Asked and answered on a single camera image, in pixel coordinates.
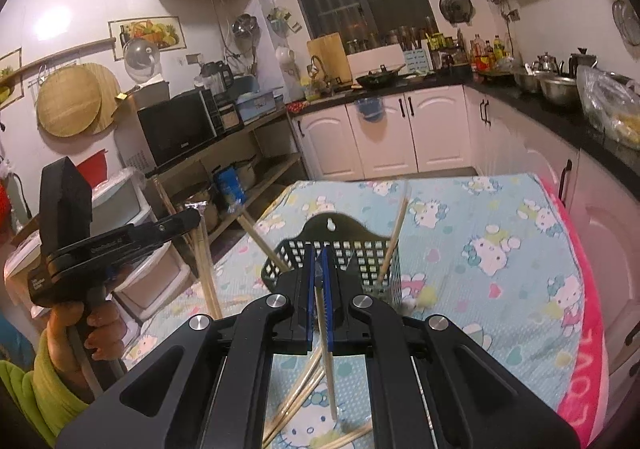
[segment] round cutting board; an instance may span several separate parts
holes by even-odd
[[[111,70],[101,64],[87,63],[82,67],[94,74],[100,87],[100,98],[102,99],[100,111],[86,130],[87,133],[97,134],[113,124],[113,112],[118,107],[116,95],[120,93],[120,85]]]
[[[94,74],[82,66],[66,66],[44,81],[36,114],[40,125],[53,136],[74,136],[91,125],[101,103]]]

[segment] hand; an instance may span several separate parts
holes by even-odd
[[[76,397],[91,402],[89,385],[66,335],[66,328],[78,323],[83,310],[84,305],[77,302],[55,305],[47,323],[47,346],[51,362],[62,382]],[[104,302],[86,321],[89,326],[95,327],[84,344],[88,349],[95,349],[92,354],[94,361],[119,359],[124,353],[122,338],[127,333],[127,327],[115,303]]]

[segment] wall picture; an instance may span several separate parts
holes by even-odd
[[[116,38],[113,50],[116,61],[123,58],[122,47],[136,37],[155,43],[161,52],[187,47],[177,17],[140,17],[109,21],[109,34]]]
[[[24,97],[22,77],[17,76],[8,82],[2,78],[22,67],[22,48],[18,48],[0,58],[0,109]]]

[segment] hello kitty tablecloth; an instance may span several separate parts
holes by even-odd
[[[597,433],[606,408],[606,352],[598,296],[566,211],[534,175],[412,180],[399,256],[402,311],[449,317],[578,432]],[[343,212],[389,236],[401,187],[393,181],[297,182],[258,222],[272,246],[300,233],[320,212]],[[225,315],[267,293],[266,256],[245,236],[216,265]],[[192,286],[143,327],[125,357],[134,365],[191,315],[206,311]],[[268,416],[305,357],[276,356]],[[342,429],[370,415],[363,357],[334,359]],[[320,384],[273,442],[274,449],[321,445],[335,435]],[[347,447],[372,448],[368,435]]]

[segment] green sleeve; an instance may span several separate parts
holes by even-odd
[[[25,373],[0,361],[0,379],[23,415],[52,447],[62,428],[87,408],[60,381],[49,358],[46,331],[40,338],[33,371]]]

